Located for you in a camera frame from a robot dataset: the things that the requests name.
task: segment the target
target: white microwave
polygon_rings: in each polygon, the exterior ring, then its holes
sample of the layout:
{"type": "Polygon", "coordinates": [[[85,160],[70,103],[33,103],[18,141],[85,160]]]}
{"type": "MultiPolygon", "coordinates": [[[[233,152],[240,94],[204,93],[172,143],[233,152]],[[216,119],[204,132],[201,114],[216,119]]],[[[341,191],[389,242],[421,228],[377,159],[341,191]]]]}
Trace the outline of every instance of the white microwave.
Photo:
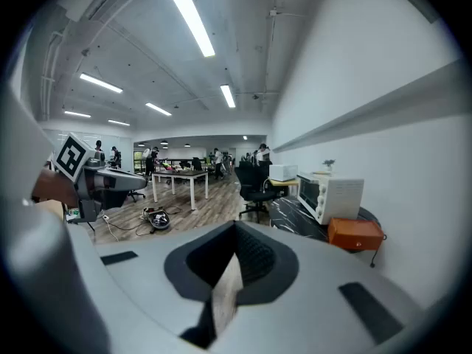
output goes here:
{"type": "Polygon", "coordinates": [[[331,218],[356,219],[361,206],[364,180],[332,174],[300,173],[298,200],[319,224],[331,218]]]}

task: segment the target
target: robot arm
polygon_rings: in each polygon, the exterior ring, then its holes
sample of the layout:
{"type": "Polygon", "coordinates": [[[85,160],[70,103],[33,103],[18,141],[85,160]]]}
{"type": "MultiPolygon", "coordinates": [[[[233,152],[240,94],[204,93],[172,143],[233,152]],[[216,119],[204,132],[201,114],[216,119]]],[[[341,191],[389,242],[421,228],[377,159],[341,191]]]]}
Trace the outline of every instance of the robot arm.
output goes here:
{"type": "Polygon", "coordinates": [[[76,223],[96,221],[102,209],[120,207],[131,190],[142,189],[141,176],[106,167],[105,155],[70,133],[58,156],[56,167],[74,184],[80,217],[76,223]]]}

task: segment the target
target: wooden floor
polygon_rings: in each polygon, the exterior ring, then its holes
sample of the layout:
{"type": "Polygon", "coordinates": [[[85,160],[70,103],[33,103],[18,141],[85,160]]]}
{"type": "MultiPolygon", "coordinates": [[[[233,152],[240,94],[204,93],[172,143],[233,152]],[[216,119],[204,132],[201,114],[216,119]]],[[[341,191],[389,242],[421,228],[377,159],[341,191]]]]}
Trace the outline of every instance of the wooden floor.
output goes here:
{"type": "MultiPolygon", "coordinates": [[[[146,198],[141,196],[135,197],[136,203],[134,203],[133,199],[128,197],[127,201],[119,209],[105,211],[105,214],[110,218],[110,223],[123,229],[131,229],[129,231],[122,231],[114,226],[110,226],[118,240],[145,240],[159,235],[172,235],[176,232],[187,231],[188,229],[198,229],[198,227],[211,223],[225,223],[230,220],[238,220],[239,212],[245,209],[244,205],[247,203],[239,195],[240,185],[234,174],[220,181],[210,177],[208,199],[205,199],[205,183],[195,183],[195,205],[197,208],[195,211],[192,211],[190,208],[189,183],[176,184],[175,195],[172,194],[171,186],[166,184],[165,178],[162,178],[162,182],[157,185],[157,203],[154,203],[153,187],[149,183],[145,189],[140,190],[140,192],[146,195],[146,198]],[[150,231],[149,223],[132,229],[143,223],[139,217],[141,216],[142,209],[145,207],[164,207],[167,213],[175,213],[175,215],[170,216],[170,228],[164,232],[156,232],[153,235],[147,235],[150,231]]],[[[256,222],[256,215],[250,212],[244,214],[241,220],[256,222]]],[[[268,222],[268,214],[260,213],[260,223],[268,226],[268,222]]],[[[103,219],[99,219],[91,224],[95,228],[95,235],[86,224],[82,223],[82,225],[87,228],[93,243],[116,242],[103,219]]],[[[240,265],[236,255],[233,255],[212,292],[212,312],[217,336],[224,331],[225,327],[237,313],[235,300],[237,292],[241,288],[243,288],[243,281],[240,265]]]]}
{"type": "MultiPolygon", "coordinates": [[[[230,220],[238,220],[240,211],[245,209],[245,202],[239,195],[240,185],[237,177],[225,177],[224,180],[216,181],[213,177],[209,177],[208,181],[208,199],[205,199],[205,183],[204,178],[198,178],[203,182],[195,182],[195,206],[196,210],[190,208],[190,183],[176,184],[176,194],[172,194],[172,188],[167,185],[165,178],[157,184],[158,202],[153,199],[153,187],[149,182],[145,189],[140,190],[146,195],[135,197],[136,203],[131,197],[120,208],[109,209],[105,214],[110,218],[109,223],[114,224],[123,231],[114,226],[110,226],[111,231],[120,241],[124,240],[142,240],[152,238],[157,235],[172,235],[176,232],[187,231],[211,223],[224,223],[230,220]],[[164,207],[170,215],[170,228],[164,232],[155,232],[153,235],[145,235],[150,231],[150,224],[143,223],[139,217],[142,209],[145,207],[164,207]]],[[[256,221],[254,212],[244,214],[242,221],[256,221]]],[[[260,223],[268,225],[269,217],[267,213],[260,213],[260,223]]],[[[91,224],[95,229],[93,231],[88,228],[88,234],[93,243],[113,243],[117,240],[110,234],[108,226],[103,219],[98,219],[91,224]]]]}

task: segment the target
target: orange box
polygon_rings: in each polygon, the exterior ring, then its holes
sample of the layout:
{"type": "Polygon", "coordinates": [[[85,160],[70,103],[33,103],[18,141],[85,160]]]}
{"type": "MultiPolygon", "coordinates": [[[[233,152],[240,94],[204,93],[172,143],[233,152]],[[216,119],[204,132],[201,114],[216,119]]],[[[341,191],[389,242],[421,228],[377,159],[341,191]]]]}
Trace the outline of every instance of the orange box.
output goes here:
{"type": "Polygon", "coordinates": [[[374,221],[331,218],[327,234],[330,244],[343,249],[376,251],[384,241],[384,232],[374,221]]]}

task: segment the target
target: fluorescent light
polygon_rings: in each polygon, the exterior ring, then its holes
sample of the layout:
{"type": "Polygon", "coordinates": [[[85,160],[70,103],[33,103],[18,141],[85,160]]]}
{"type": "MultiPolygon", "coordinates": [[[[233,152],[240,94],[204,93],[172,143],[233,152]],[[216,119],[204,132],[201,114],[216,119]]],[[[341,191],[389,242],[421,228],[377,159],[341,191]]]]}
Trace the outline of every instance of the fluorescent light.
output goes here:
{"type": "Polygon", "coordinates": [[[198,15],[197,8],[193,4],[193,0],[173,0],[180,13],[183,15],[185,22],[190,28],[197,44],[200,46],[201,52],[203,52],[204,57],[213,56],[215,50],[213,49],[212,43],[208,38],[207,31],[205,30],[203,22],[198,15]]]}
{"type": "Polygon", "coordinates": [[[111,119],[108,120],[110,123],[116,123],[117,125],[123,125],[123,126],[129,126],[129,123],[124,123],[124,122],[118,122],[118,121],[113,121],[111,119]]]}
{"type": "Polygon", "coordinates": [[[221,91],[224,94],[224,98],[226,98],[226,102],[230,108],[235,108],[235,101],[233,100],[233,96],[231,95],[231,91],[229,90],[229,85],[221,86],[221,91]]]}
{"type": "Polygon", "coordinates": [[[88,114],[81,114],[81,113],[75,113],[73,111],[64,111],[65,114],[70,114],[70,115],[78,115],[79,117],[86,117],[90,118],[88,114]]]}
{"type": "Polygon", "coordinates": [[[81,74],[80,78],[82,80],[90,81],[93,84],[97,84],[98,86],[102,86],[103,88],[110,89],[111,91],[115,91],[116,93],[121,93],[123,90],[118,88],[117,86],[113,86],[111,84],[106,83],[105,81],[101,81],[96,79],[95,77],[88,76],[87,74],[81,74]]]}
{"type": "Polygon", "coordinates": [[[169,113],[168,111],[165,111],[165,110],[163,110],[163,109],[161,109],[161,108],[158,108],[156,105],[153,105],[152,103],[147,103],[146,106],[147,106],[148,108],[157,110],[158,112],[163,113],[163,114],[165,114],[165,115],[168,115],[168,116],[169,116],[169,115],[172,115],[172,114],[169,113]]]}

